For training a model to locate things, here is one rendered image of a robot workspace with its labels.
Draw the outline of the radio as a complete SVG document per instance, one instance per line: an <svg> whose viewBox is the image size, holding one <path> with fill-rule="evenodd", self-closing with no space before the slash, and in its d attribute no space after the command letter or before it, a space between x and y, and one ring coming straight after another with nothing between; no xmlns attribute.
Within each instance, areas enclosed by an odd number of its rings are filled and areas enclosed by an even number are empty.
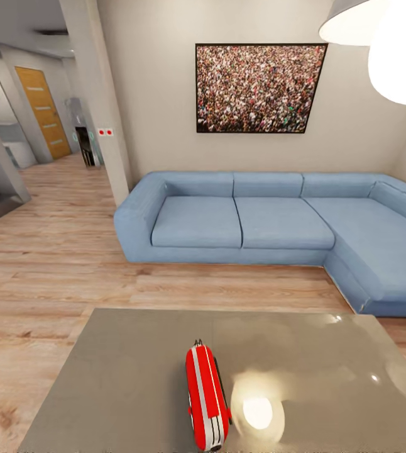
<svg viewBox="0 0 406 453"><path fill-rule="evenodd" d="M217 359L210 348L196 342L187 353L185 365L196 444L204 451L219 451L233 423Z"/></svg>

